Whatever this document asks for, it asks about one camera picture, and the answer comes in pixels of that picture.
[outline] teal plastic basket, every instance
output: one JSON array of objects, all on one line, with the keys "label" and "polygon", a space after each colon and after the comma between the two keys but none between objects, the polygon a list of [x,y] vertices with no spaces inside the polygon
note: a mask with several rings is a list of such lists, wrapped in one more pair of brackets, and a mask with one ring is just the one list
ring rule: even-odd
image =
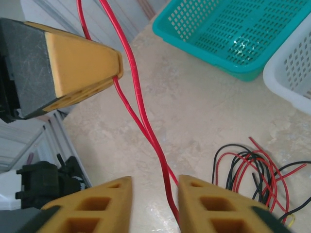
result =
[{"label": "teal plastic basket", "polygon": [[164,41],[243,81],[311,11],[311,0],[172,0],[153,24]]}]

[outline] basket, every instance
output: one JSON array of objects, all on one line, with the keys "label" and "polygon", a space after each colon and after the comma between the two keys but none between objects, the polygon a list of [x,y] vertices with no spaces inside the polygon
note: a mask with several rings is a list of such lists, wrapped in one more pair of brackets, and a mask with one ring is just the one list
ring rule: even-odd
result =
[{"label": "basket", "polygon": [[298,26],[267,63],[266,86],[311,115],[311,14]]},{"label": "basket", "polygon": [[172,0],[153,24],[164,41],[255,79],[311,11],[311,0]]}]

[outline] beige marble surface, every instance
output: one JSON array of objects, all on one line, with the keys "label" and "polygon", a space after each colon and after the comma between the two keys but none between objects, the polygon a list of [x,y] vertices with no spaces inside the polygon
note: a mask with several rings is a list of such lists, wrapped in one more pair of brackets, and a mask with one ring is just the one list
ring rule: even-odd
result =
[{"label": "beige marble surface", "polygon": [[[132,43],[147,114],[174,172],[210,181],[216,150],[227,143],[252,145],[252,136],[280,165],[310,159],[311,116],[271,93],[258,77],[241,82],[162,41],[151,25]],[[136,108],[128,62],[121,87]],[[65,127],[93,185],[134,177],[131,232],[176,233],[155,152],[127,113],[114,87],[78,104]],[[225,184],[228,158],[221,163]],[[287,179],[291,209],[311,193],[311,169]],[[241,193],[254,184],[246,177]],[[311,204],[296,214],[293,229],[311,232]]]}]

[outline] wire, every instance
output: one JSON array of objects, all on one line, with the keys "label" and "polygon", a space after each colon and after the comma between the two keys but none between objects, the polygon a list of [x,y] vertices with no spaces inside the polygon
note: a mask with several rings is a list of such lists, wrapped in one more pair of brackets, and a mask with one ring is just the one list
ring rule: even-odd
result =
[{"label": "wire", "polygon": [[[124,93],[121,90],[121,87],[119,85],[119,82],[117,82],[116,80],[118,80],[118,78],[114,78],[114,85],[116,88],[116,91],[118,93],[118,95],[120,96],[121,100],[123,101],[126,109],[128,110],[128,112],[130,113],[130,115],[132,116],[132,118],[134,119],[134,121],[136,122],[136,124],[138,125],[139,129],[141,130],[141,132],[144,134],[144,136],[146,137],[146,139],[149,141],[149,143],[153,146],[153,148],[156,150],[155,146],[153,145],[152,141],[150,140],[146,129],[144,128],[144,126],[142,125],[141,121],[139,120],[138,116],[136,115],[136,113],[134,112],[134,110],[132,109],[130,103],[128,102],[127,98],[125,97]],[[173,171],[171,170],[170,166],[168,165],[168,170],[169,170],[169,174],[171,175],[173,181],[175,182],[175,184],[178,186],[178,180],[175,176],[175,174],[173,173]]]},{"label": "wire", "polygon": [[[247,161],[245,158],[241,157],[241,156],[238,155],[238,154],[231,153],[231,152],[227,152],[227,153],[223,154],[222,157],[224,157],[224,156],[226,156],[226,155],[228,155],[228,154],[234,155],[234,156],[236,156],[236,157],[239,157],[240,159],[242,159],[243,161],[245,161],[246,163],[248,163],[252,168],[254,168],[255,170],[257,170],[257,168],[256,168],[254,165],[252,165],[249,161]],[[263,181],[267,184],[267,188],[268,188],[268,190],[271,192],[271,195],[273,196],[273,198],[276,200],[276,203],[279,205],[279,207],[282,209],[282,211],[285,212],[285,209],[283,208],[283,206],[281,205],[281,203],[277,200],[276,196],[272,193],[272,189],[271,189],[271,187],[268,185],[268,181],[266,180],[266,178],[265,178],[264,176],[262,176],[262,179],[263,179]]]},{"label": "wire", "polygon": [[289,215],[289,216],[291,216],[291,217],[292,217],[292,220],[291,220],[291,222],[288,224],[287,228],[291,228],[291,227],[293,226],[293,224],[294,224],[295,220],[296,220],[295,215]]},{"label": "wire", "polygon": [[300,205],[299,207],[297,207],[296,209],[293,209],[287,213],[285,213],[282,217],[279,218],[280,221],[286,219],[287,216],[292,215],[293,213],[296,213],[297,211],[301,210],[302,208],[304,208],[306,205],[308,205],[311,201],[311,197],[309,197],[308,200],[306,200],[302,205]]},{"label": "wire", "polygon": [[[259,178],[262,178],[262,180],[263,180],[261,183],[261,180],[259,180],[259,181],[257,180],[255,173],[254,172],[252,173],[252,177],[253,177],[255,187],[256,187],[256,192],[253,195],[253,199],[255,199],[256,195],[259,194],[259,201],[261,201],[262,203],[264,203],[267,206],[270,205],[270,200],[273,199],[273,202],[275,202],[278,206],[280,206],[282,211],[285,212],[285,214],[280,218],[280,221],[285,223],[287,216],[289,216],[290,214],[295,213],[296,211],[302,209],[311,200],[307,200],[303,205],[299,206],[298,208],[296,208],[292,211],[288,211],[287,206],[284,208],[279,203],[279,201],[277,200],[277,196],[275,193],[277,191],[276,183],[279,181],[282,181],[283,183],[285,183],[285,181],[284,181],[285,178],[287,178],[287,177],[291,176],[292,174],[298,172],[299,170],[304,168],[307,164],[311,164],[311,161],[298,161],[298,162],[287,164],[287,165],[281,167],[280,169],[278,169],[276,167],[276,165],[274,164],[274,162],[272,161],[272,159],[270,158],[270,156],[267,155],[267,153],[265,153],[262,150],[262,148],[252,138],[250,138],[250,139],[252,140],[252,142],[254,143],[254,145],[257,147],[258,150],[251,151],[248,148],[246,148],[245,146],[242,146],[239,144],[228,144],[228,145],[222,146],[216,152],[215,157],[214,157],[212,182],[215,179],[215,184],[218,184],[218,167],[219,167],[220,161],[228,154],[234,155],[234,158],[233,158],[232,163],[231,163],[231,168],[230,168],[230,171],[228,173],[228,178],[226,181],[226,189],[229,189],[232,191],[238,191],[241,180],[242,180],[243,176],[245,175],[245,170],[247,169],[248,166],[251,166],[259,174]],[[238,154],[227,152],[227,153],[224,153],[223,155],[221,155],[219,159],[217,159],[217,156],[222,149],[224,149],[226,147],[231,147],[231,146],[232,147],[240,147],[240,148],[244,149],[245,151],[239,152]],[[239,160],[242,160],[242,163],[239,165],[238,171],[234,174],[233,169],[234,169],[235,165],[239,162]],[[295,166],[295,165],[300,165],[300,166],[298,166],[294,170],[286,173],[285,175],[280,174],[280,172],[282,170],[284,170],[290,166]],[[266,187],[264,190],[262,189],[263,183],[266,184]]]},{"label": "wire", "polygon": [[77,5],[78,15],[79,15],[79,19],[80,19],[80,23],[82,26],[83,33],[84,33],[86,39],[92,40],[91,36],[88,32],[88,29],[87,29],[86,20],[84,19],[81,0],[76,0],[76,5]]},{"label": "wire", "polygon": [[[79,13],[79,18],[80,18],[80,22],[83,28],[83,31],[85,33],[85,36],[87,39],[90,39],[90,35],[88,33],[87,30],[87,25],[84,19],[84,15],[83,15],[83,10],[82,10],[82,3],[81,0],[76,0],[77,2],[77,9],[78,9],[78,13]],[[143,98],[142,98],[142,92],[141,92],[141,87],[140,87],[140,83],[139,83],[139,76],[138,76],[138,70],[137,70],[137,65],[135,62],[135,58],[134,58],[134,54],[132,52],[132,49],[127,41],[127,38],[120,26],[120,24],[118,23],[118,20],[116,19],[112,9],[110,8],[109,3],[106,0],[100,0],[100,3],[102,4],[104,10],[106,11],[113,27],[116,30],[116,33],[118,34],[121,43],[124,47],[124,50],[127,54],[130,66],[131,66],[131,70],[132,70],[132,77],[133,77],[133,84],[134,84],[134,90],[135,90],[135,95],[136,95],[136,101],[138,103],[138,110],[139,110],[139,114],[142,120],[142,125],[143,127],[141,127],[141,122],[139,121],[138,117],[136,116],[135,112],[133,111],[133,109],[130,107],[125,95],[122,93],[122,90],[119,86],[119,91],[118,94],[121,97],[122,101],[124,104],[126,104],[126,108],[127,110],[130,112],[131,116],[133,117],[133,119],[135,120],[135,122],[138,124],[138,127],[142,130],[143,134],[146,137],[147,140],[149,142],[151,142],[152,146],[154,147],[159,160],[160,160],[160,164],[161,164],[161,168],[162,168],[162,173],[163,173],[163,180],[164,180],[164,186],[165,186],[165,192],[166,192],[166,196],[167,196],[167,200],[169,203],[169,206],[174,214],[174,217],[176,219],[176,221],[178,222],[178,209],[174,203],[173,200],[173,194],[172,194],[172,188],[171,188],[171,181],[170,181],[170,174],[172,175],[172,178],[174,180],[174,182],[177,184],[177,178],[173,175],[172,170],[169,168],[165,155],[163,153],[163,150],[155,136],[155,133],[152,130],[152,127],[149,123],[147,114],[146,114],[146,110],[144,107],[144,102],[143,102]],[[119,84],[118,78],[114,77],[113,78],[113,82],[115,84],[115,87],[117,88],[116,84]]]}]

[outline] white plastic basket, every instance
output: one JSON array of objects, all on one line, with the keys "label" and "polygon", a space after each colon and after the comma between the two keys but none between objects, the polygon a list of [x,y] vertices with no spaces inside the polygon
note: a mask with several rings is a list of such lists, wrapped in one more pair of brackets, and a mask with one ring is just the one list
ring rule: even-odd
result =
[{"label": "white plastic basket", "polygon": [[311,14],[271,57],[263,79],[272,92],[311,115]]}]

